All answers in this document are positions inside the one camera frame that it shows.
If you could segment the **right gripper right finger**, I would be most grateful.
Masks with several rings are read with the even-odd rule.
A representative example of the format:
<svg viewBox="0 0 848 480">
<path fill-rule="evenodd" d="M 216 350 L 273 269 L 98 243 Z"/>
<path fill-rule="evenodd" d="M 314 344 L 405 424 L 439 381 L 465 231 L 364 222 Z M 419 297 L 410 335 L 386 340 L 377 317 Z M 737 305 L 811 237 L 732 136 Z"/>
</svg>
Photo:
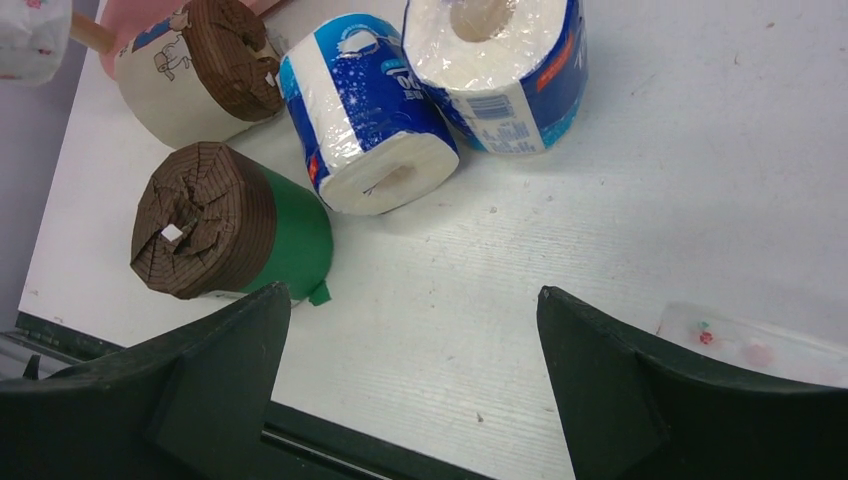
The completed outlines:
<svg viewBox="0 0 848 480">
<path fill-rule="evenodd" d="M 847 392 L 746 370 L 545 286 L 537 327 L 579 479 L 843 479 Z"/>
</svg>

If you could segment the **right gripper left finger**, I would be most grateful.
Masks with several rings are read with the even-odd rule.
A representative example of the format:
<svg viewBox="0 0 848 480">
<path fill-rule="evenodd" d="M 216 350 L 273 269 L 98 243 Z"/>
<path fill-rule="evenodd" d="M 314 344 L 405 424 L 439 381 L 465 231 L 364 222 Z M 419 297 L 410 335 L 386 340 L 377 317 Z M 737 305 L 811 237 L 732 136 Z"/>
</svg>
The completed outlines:
<svg viewBox="0 0 848 480">
<path fill-rule="evenodd" d="M 291 315 L 273 283 L 47 378 L 1 384 L 5 479 L 246 479 Z"/>
</svg>

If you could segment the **brown green roll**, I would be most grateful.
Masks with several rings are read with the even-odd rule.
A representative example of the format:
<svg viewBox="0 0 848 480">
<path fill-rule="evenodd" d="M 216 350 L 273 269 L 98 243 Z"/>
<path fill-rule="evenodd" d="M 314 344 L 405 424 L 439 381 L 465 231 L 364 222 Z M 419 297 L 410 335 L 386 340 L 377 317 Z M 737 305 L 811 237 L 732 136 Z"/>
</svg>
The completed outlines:
<svg viewBox="0 0 848 480">
<path fill-rule="evenodd" d="M 306 188 L 221 142 L 171 152 L 138 202 L 130 267 L 182 300 L 245 295 L 281 282 L 295 302 L 330 300 L 334 241 Z"/>
</svg>

